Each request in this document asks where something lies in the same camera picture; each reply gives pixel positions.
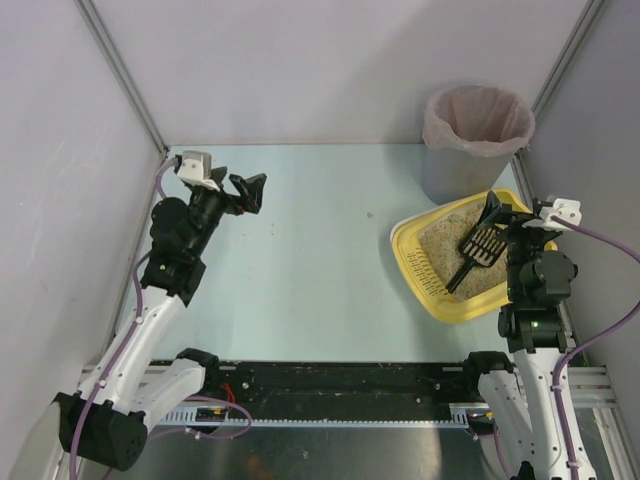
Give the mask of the black litter scoop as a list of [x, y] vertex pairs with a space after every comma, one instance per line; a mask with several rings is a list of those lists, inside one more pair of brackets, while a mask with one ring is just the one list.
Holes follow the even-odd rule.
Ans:
[[453, 294], [472, 269], [492, 267], [506, 246], [506, 237], [500, 226], [473, 227], [458, 245], [463, 263], [446, 284], [447, 291]]

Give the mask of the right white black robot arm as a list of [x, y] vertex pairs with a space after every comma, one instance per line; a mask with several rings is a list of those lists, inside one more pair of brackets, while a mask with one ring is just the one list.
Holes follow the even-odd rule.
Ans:
[[478, 226], [506, 245], [507, 298], [498, 317], [506, 353], [473, 352], [465, 364], [494, 419], [501, 463], [513, 479], [594, 479], [570, 392], [570, 347], [560, 314], [577, 266], [547, 245], [562, 228], [554, 213], [576, 201], [540, 202], [518, 212], [494, 192]]

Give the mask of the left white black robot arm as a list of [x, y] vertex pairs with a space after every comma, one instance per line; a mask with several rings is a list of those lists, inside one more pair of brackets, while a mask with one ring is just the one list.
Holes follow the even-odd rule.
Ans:
[[151, 248], [134, 275], [136, 304], [91, 374], [72, 394], [59, 393], [59, 441], [69, 455], [71, 479], [86, 459], [126, 471], [142, 454], [150, 433], [176, 406], [214, 378], [216, 356], [183, 351], [158, 379], [140, 384], [153, 351], [191, 303], [206, 266], [201, 256], [226, 215], [257, 214], [267, 176], [249, 178], [185, 164], [176, 176], [188, 200], [164, 195], [151, 212]]

